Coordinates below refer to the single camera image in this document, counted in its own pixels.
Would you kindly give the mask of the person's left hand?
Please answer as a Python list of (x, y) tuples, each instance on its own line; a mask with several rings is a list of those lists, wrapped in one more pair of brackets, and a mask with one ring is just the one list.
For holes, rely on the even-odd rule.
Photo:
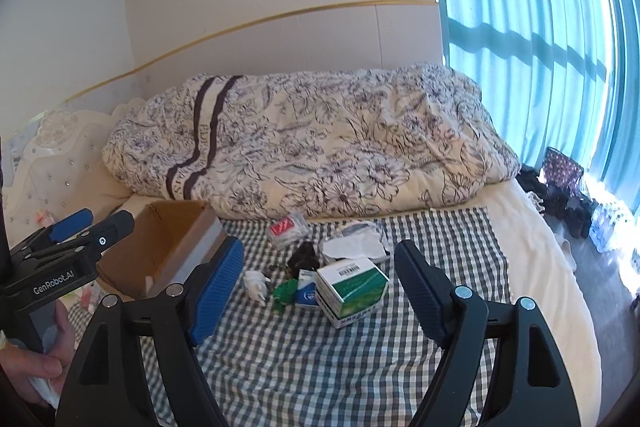
[(55, 301), (55, 320), (58, 324), (56, 343), (46, 354), (21, 349), (7, 343), (1, 350), (1, 366), (17, 394), (27, 403), (48, 407), (49, 403), (29, 381), (42, 378), (59, 395), (64, 387), (70, 363), (75, 354), (75, 332), (68, 321), (64, 303)]

